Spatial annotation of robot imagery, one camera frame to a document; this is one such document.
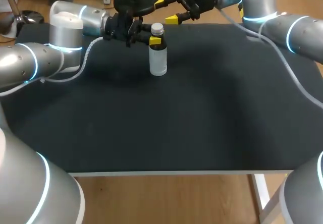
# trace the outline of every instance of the glowing blue light ring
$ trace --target glowing blue light ring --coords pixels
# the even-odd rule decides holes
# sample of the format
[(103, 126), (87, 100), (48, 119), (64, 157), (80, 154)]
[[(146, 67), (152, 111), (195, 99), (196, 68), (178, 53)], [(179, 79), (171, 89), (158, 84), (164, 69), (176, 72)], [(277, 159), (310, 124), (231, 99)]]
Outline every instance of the glowing blue light ring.
[(62, 47), (62, 46), (54, 46), (52, 44), (48, 44), (48, 46), (56, 49), (56, 50), (59, 50), (59, 51), (63, 51), (63, 52), (71, 52), (71, 51), (79, 51), (79, 50), (82, 50), (81, 47), (78, 47), (78, 48), (69, 48), (69, 47)]
[(289, 36), (291, 34), (291, 31), (292, 31), (293, 27), (296, 25), (296, 23), (299, 22), (301, 19), (306, 18), (306, 17), (308, 17), (308, 16), (303, 16), (303, 17), (298, 18), (296, 21), (293, 22), (291, 27), (288, 29), (288, 32), (287, 32), (287, 35), (286, 35), (286, 45), (287, 45), (287, 48), (289, 49), (289, 51), (291, 51), (292, 53), (295, 53), (295, 52), (291, 49), (291, 47), (289, 45)]
[(48, 193), (48, 190), (49, 190), (49, 181), (50, 181), (50, 172), (49, 172), (49, 165), (48, 165), (48, 162), (47, 160), (40, 154), (38, 153), (39, 156), (42, 158), (42, 160), (44, 161), (44, 164), (45, 164), (45, 168), (46, 168), (46, 181), (45, 181), (45, 187), (44, 187), (44, 191), (42, 193), (42, 196), (40, 198), (40, 201), (34, 211), (34, 213), (32, 214), (32, 216), (29, 218), (29, 220), (27, 221), (26, 224), (32, 224), (34, 222), (34, 220), (36, 219), (37, 215), (39, 214), (44, 202), (45, 202), (45, 199), (46, 199), (46, 196), (47, 196), (47, 193)]
[(87, 6), (83, 6), (83, 8), (81, 9), (80, 13), (79, 13), (79, 19), (82, 18), (82, 14), (84, 12), (84, 10), (86, 9)]
[(322, 155), (323, 155), (323, 152), (321, 152), (321, 154), (318, 157), (318, 161), (317, 161), (317, 175), (318, 175), (319, 183), (321, 184), (321, 188), (323, 190), (323, 176), (322, 176), (322, 169), (321, 169)]
[(32, 56), (34, 57), (34, 60), (35, 60), (35, 72), (34, 72), (34, 75), (29, 79), (29, 80), (32, 80), (33, 78), (36, 77), (36, 74), (38, 72), (38, 60), (36, 58), (36, 55), (33, 52), (33, 50), (30, 47), (26, 46), (25, 44), (17, 43), (16, 45), (22, 45), (22, 46), (24, 46), (25, 48), (27, 48), (31, 52)]
[(264, 16), (264, 17), (259, 17), (259, 18), (243, 17), (243, 20), (245, 20), (245, 21), (265, 22), (265, 21), (273, 19), (275, 17), (277, 17), (277, 11), (275, 13), (270, 14), (270, 15), (267, 15), (267, 16)]

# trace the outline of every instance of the black table surface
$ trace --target black table surface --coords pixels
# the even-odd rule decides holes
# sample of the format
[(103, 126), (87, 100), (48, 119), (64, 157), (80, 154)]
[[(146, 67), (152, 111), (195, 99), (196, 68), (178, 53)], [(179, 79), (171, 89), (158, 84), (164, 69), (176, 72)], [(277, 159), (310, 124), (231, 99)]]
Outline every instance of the black table surface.
[[(166, 39), (162, 77), (147, 46), (101, 41), (75, 81), (3, 98), (13, 132), (68, 172), (292, 170), (323, 150), (323, 111), (271, 47), (232, 25), (166, 26)], [(48, 25), (25, 26), (17, 42), (48, 42)], [(323, 100), (315, 63), (284, 54)]]

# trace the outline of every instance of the wooden floor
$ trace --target wooden floor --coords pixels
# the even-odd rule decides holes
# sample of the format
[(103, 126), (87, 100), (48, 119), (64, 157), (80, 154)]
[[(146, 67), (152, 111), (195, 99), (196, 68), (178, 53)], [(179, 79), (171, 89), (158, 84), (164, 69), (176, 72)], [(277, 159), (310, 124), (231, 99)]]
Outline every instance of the wooden floor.
[[(97, 8), (102, 0), (75, 0)], [(280, 11), (305, 14), (323, 19), (323, 0), (277, 0)], [(48, 21), (46, 0), (20, 0), (21, 10), (35, 10)], [(163, 22), (165, 17), (184, 10), (171, 5), (145, 17), (146, 23)], [(240, 22), (236, 6), (226, 9)], [(227, 23), (215, 10), (205, 13), (194, 23)], [(0, 42), (7, 41), (0, 37)], [(266, 175), (272, 195), (284, 175)], [(85, 199), (85, 224), (214, 224), (258, 223), (257, 210), (249, 177), (222, 176), (155, 176), (77, 178)]]

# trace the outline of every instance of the black round mount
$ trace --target black round mount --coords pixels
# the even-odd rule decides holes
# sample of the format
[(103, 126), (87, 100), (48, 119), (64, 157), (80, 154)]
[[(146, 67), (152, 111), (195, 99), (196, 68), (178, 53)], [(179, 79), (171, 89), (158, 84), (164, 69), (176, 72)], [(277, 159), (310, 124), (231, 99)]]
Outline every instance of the black round mount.
[(157, 0), (114, 0), (119, 14), (132, 13), (134, 17), (145, 16), (154, 11)]

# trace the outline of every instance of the clear plastic bottle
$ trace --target clear plastic bottle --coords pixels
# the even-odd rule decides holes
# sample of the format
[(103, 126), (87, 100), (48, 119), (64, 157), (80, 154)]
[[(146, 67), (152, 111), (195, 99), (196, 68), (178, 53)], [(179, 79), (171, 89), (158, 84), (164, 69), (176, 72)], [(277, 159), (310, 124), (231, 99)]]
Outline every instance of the clear plastic bottle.
[(167, 44), (164, 39), (164, 27), (161, 23), (151, 26), (153, 37), (160, 38), (160, 43), (149, 46), (150, 73), (154, 76), (162, 76), (167, 72)]

